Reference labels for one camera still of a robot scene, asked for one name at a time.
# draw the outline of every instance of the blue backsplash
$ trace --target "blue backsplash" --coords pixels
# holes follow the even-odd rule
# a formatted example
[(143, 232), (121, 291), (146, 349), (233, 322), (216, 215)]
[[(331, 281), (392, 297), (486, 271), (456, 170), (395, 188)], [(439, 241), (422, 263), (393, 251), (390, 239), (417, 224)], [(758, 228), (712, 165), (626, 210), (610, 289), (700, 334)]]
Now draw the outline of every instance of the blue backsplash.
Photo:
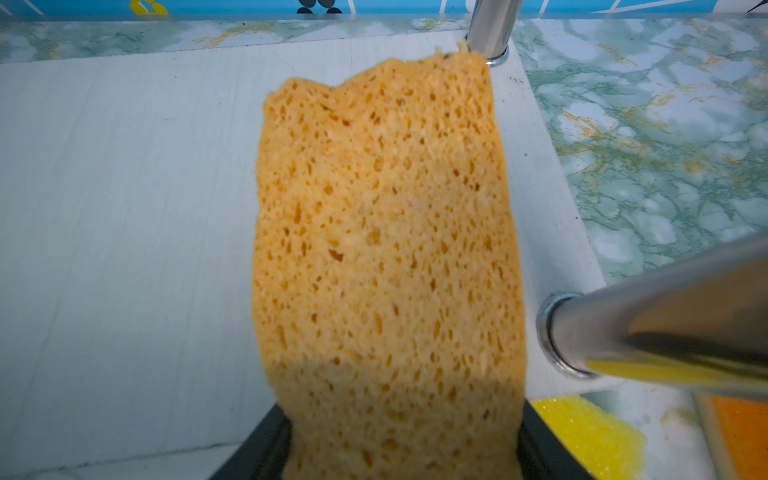
[[(525, 0), (524, 14), (591, 12), (709, 13), (744, 0)], [(0, 0), (0, 19), (99, 15), (279, 15), (297, 13), (417, 14), (470, 12), (475, 0)]]

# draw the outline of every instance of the orange object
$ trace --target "orange object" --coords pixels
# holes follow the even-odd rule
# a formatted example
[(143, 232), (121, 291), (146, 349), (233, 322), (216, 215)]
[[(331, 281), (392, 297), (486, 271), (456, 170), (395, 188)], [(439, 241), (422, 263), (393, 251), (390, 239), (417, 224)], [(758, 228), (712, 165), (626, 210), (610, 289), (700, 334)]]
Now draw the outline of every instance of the orange object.
[(713, 421), (718, 427), (705, 425), (705, 430), (721, 478), (766, 480), (768, 405), (716, 396), (700, 399), (697, 404), (702, 420)]

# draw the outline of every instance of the metal tube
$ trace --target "metal tube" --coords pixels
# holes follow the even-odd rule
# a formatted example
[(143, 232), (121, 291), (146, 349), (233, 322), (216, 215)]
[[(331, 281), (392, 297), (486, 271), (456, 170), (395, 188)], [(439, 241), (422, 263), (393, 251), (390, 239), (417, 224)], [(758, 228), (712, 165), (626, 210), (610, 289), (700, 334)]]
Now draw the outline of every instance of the metal tube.
[(768, 399), (768, 234), (544, 308), (566, 372)]
[(467, 33), (467, 46), (488, 59), (491, 66), (507, 59), (509, 36), (523, 0), (477, 0)]

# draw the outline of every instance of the white line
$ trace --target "white line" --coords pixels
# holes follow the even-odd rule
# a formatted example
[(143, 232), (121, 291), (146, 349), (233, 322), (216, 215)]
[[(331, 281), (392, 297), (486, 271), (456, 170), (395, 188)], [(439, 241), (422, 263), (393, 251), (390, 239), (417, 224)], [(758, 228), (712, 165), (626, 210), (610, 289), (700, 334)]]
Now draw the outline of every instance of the white line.
[(619, 7), (614, 10), (601, 10), (595, 13), (620, 13), (620, 12), (632, 12), (633, 10), (642, 10), (644, 8), (661, 7), (663, 5), (673, 5), (675, 3), (691, 2), (691, 0), (661, 0), (660, 2), (642, 3), (640, 5), (632, 5), (629, 7)]
[(29, 5), (29, 8), (31, 8), (32, 10), (34, 10), (36, 14), (38, 14), (38, 15), (45, 15), (43, 12), (40, 12), (40, 8), (37, 8), (37, 7), (35, 7), (35, 6), (32, 4), (32, 2), (30, 2), (29, 0), (24, 0), (24, 3), (25, 3), (25, 4), (27, 4), (27, 5)]

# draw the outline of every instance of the chrome pole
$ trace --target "chrome pole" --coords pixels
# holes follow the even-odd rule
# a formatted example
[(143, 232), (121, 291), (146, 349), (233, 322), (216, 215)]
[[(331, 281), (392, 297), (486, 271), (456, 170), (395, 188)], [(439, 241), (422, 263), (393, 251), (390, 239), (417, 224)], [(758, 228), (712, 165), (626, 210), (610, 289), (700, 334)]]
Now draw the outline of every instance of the chrome pole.
[(768, 233), (587, 295), (553, 295), (539, 340), (568, 375), (768, 400)]
[(504, 63), (522, 3), (523, 0), (477, 0), (467, 33), (469, 50), (483, 54), (492, 67)]

